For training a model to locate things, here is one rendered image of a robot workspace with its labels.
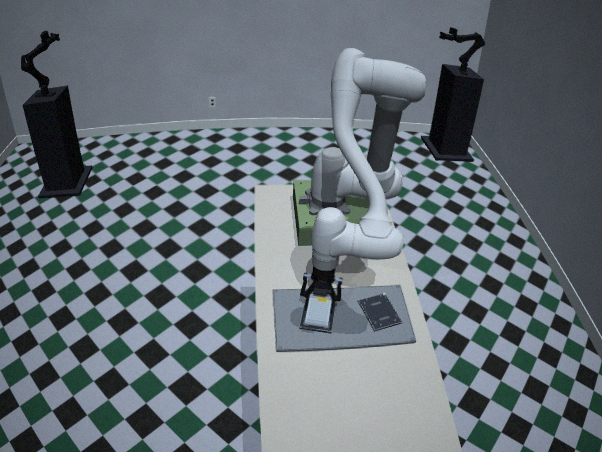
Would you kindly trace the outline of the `clear plastic lid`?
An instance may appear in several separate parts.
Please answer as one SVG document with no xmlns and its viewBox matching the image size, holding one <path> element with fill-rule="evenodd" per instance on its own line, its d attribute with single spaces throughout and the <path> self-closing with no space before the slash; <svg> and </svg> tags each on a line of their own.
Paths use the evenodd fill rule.
<svg viewBox="0 0 602 452">
<path fill-rule="evenodd" d="M 328 324 L 330 307 L 330 297 L 323 298 L 310 294 L 305 320 Z"/>
</svg>

